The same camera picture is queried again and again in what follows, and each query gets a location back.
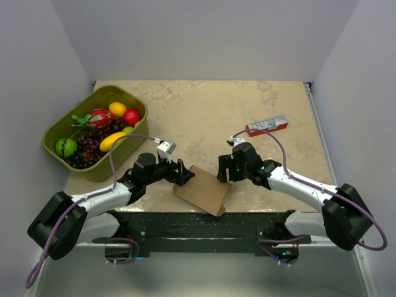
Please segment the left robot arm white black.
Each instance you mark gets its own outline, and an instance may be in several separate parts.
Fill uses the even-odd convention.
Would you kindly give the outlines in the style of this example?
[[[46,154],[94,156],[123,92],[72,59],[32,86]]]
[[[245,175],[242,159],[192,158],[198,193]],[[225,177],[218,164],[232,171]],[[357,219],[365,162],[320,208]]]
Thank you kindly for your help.
[[[182,160],[173,161],[142,153],[114,185],[69,196],[55,193],[34,221],[27,234],[54,260],[66,256],[81,242],[109,237],[115,243],[128,236],[128,227],[118,222],[109,211],[133,204],[147,186],[167,180],[183,186],[195,177]]]

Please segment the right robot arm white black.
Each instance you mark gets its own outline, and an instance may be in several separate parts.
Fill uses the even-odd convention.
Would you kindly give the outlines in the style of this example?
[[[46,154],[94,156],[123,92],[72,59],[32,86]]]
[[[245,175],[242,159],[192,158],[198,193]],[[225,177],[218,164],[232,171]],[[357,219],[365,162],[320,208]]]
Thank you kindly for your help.
[[[245,179],[270,191],[289,195],[316,210],[295,212],[276,227],[276,237],[290,243],[297,236],[321,236],[350,251],[372,226],[371,213],[355,187],[333,186],[286,171],[281,163],[263,160],[249,142],[235,144],[228,155],[218,158],[221,183]]]

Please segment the brown cardboard paper box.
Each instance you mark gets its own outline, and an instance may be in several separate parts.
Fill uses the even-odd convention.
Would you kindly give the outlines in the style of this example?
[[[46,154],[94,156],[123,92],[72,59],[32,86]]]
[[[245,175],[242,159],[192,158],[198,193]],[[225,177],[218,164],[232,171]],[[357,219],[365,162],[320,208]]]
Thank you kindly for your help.
[[[174,185],[173,193],[214,217],[222,216],[231,184],[221,183],[216,176],[197,166],[192,165],[189,170],[195,176],[183,186]]]

